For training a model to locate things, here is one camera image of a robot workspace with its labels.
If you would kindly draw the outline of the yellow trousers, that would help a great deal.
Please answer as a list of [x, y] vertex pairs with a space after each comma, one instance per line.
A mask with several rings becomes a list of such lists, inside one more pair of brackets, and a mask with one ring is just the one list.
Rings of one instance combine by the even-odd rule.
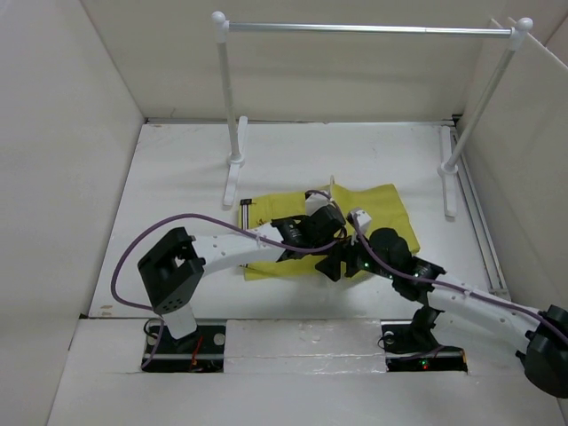
[[[413, 254], [420, 250], [409, 215], [394, 185], [379, 185], [364, 191], [352, 191], [335, 184], [332, 194], [342, 212], [347, 213], [355, 208], [361, 208], [372, 218], [366, 235], [376, 229], [392, 228], [406, 240]], [[270, 193], [241, 200], [238, 226], [242, 229], [257, 228], [273, 219], [298, 216], [304, 212], [303, 192]], [[317, 273], [315, 264], [321, 259], [320, 256], [306, 256], [279, 263], [257, 262], [244, 267], [244, 278], [263, 280], [314, 275]]]

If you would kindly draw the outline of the beige trouser hanger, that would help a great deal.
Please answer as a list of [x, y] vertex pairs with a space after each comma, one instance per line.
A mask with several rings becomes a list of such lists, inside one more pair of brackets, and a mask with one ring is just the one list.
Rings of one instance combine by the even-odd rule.
[[320, 187], [319, 191], [323, 192], [329, 200], [339, 202], [341, 198], [342, 187], [336, 183], [335, 177], [331, 176], [328, 183]]

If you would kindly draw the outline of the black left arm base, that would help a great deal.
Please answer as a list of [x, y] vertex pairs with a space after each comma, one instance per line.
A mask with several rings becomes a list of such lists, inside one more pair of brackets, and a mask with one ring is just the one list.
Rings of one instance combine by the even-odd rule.
[[226, 326], [223, 323], [200, 324], [182, 339], [174, 339], [160, 323], [149, 320], [143, 328], [146, 335], [141, 370], [146, 373], [222, 373], [225, 360]]

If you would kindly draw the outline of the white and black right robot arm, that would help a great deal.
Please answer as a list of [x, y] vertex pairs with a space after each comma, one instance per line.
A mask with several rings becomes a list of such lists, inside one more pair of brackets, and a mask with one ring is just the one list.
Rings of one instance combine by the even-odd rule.
[[383, 327], [379, 344], [393, 355], [396, 370], [426, 370], [439, 364], [438, 354], [472, 349], [474, 338], [464, 334], [443, 339], [442, 328], [455, 316], [504, 341], [538, 389], [556, 398], [567, 397], [567, 312], [563, 308], [550, 305], [540, 311], [477, 290], [412, 255], [406, 241], [390, 228], [338, 243], [316, 268], [333, 281], [358, 272], [383, 276], [400, 296], [420, 304], [409, 323]]

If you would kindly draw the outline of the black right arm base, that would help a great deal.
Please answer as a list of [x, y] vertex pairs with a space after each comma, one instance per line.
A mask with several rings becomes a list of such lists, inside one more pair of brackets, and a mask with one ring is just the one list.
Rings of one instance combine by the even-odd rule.
[[462, 348], [443, 345], [432, 331], [439, 311], [422, 307], [409, 320], [382, 320], [377, 345], [389, 373], [468, 372]]

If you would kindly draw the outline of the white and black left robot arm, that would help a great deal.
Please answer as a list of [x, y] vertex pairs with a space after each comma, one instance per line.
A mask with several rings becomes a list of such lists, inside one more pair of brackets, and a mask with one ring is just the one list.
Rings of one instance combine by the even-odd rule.
[[202, 278], [236, 266], [322, 256], [344, 227], [342, 213], [332, 204], [309, 216], [274, 219], [222, 235], [192, 236], [177, 227], [138, 261], [138, 272], [154, 313], [168, 329], [167, 341], [177, 351], [190, 351], [198, 339], [190, 301]]

